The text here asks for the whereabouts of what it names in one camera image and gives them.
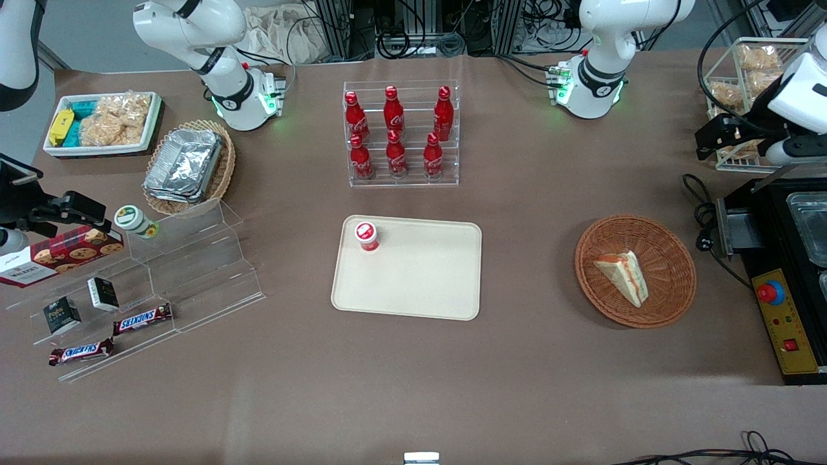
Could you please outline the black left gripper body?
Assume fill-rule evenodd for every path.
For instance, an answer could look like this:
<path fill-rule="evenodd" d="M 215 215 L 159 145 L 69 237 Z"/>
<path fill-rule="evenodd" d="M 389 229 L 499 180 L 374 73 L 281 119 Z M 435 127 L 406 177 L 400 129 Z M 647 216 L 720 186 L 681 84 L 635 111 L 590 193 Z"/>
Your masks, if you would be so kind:
<path fill-rule="evenodd" d="M 758 115 L 746 118 L 759 129 L 754 129 L 734 115 L 717 115 L 716 119 L 720 119 L 722 129 L 727 130 L 723 136 L 716 138 L 718 142 L 716 150 L 721 154 L 735 150 L 738 145 L 742 145 L 741 151 L 749 151 L 748 145 L 754 145 L 752 150 L 763 155 L 765 151 L 761 151 L 759 147 L 768 149 L 772 144 L 788 138 L 785 120 L 778 115 Z"/>

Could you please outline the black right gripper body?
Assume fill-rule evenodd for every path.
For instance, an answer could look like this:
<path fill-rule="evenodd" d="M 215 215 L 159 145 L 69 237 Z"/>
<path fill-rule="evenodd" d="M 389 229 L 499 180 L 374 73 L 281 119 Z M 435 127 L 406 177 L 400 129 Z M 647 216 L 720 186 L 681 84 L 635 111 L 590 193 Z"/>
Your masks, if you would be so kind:
<path fill-rule="evenodd" d="M 44 173 L 1 156 L 1 227 L 57 236 L 57 223 L 86 225 L 107 233 L 106 206 L 76 191 L 47 194 L 39 184 Z"/>

